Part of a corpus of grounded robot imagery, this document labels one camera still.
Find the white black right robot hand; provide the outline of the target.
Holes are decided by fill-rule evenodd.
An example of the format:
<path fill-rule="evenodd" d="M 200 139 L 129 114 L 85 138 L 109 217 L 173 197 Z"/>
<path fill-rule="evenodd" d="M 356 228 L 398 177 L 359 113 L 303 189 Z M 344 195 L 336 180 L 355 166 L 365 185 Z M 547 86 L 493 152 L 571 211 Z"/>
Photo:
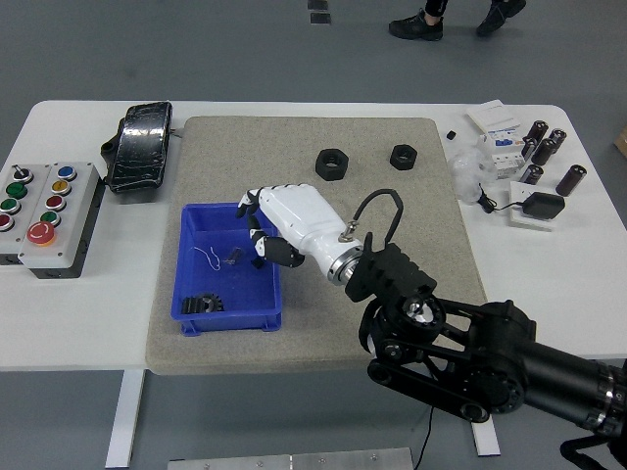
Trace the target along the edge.
<path fill-rule="evenodd" d="M 298 267 L 311 256 L 335 285 L 348 283 L 362 255 L 362 243 L 354 238 L 357 224 L 343 221 L 308 184 L 249 190 L 236 216 L 247 218 L 260 258 Z"/>

